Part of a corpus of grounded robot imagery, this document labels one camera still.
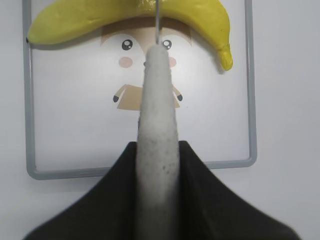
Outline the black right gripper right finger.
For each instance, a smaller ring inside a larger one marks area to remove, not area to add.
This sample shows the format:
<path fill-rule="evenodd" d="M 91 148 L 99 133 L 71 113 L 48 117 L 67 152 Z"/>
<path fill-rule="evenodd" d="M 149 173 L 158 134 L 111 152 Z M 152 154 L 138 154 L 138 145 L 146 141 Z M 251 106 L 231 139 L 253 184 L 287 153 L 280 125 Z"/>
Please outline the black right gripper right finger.
<path fill-rule="evenodd" d="M 298 240 L 288 225 L 223 184 L 187 141 L 179 142 L 182 240 Z"/>

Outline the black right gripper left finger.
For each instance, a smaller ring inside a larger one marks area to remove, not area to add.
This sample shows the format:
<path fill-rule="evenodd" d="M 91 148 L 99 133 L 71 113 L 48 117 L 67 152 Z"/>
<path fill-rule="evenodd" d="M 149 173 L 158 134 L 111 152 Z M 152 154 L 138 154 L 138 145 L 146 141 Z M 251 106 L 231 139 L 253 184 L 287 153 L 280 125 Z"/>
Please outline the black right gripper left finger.
<path fill-rule="evenodd" d="M 135 158 L 130 142 L 114 166 L 81 199 L 31 231 L 27 240 L 133 240 Z"/>

